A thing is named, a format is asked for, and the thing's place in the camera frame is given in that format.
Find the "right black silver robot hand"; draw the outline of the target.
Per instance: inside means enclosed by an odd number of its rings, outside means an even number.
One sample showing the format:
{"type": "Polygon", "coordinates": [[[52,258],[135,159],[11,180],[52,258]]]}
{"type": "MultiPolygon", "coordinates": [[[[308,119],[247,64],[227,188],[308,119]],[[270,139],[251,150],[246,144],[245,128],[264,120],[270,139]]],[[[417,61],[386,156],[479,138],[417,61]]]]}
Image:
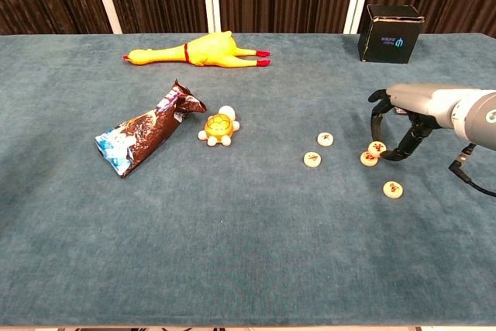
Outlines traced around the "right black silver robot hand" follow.
{"type": "Polygon", "coordinates": [[[385,160],[400,161],[412,155],[434,129],[452,129],[451,113],[460,100],[459,88],[452,84],[394,84],[373,92],[369,102],[376,105],[370,117],[372,139],[381,141],[383,115],[398,107],[407,112],[411,127],[393,150],[379,150],[385,160]]]}

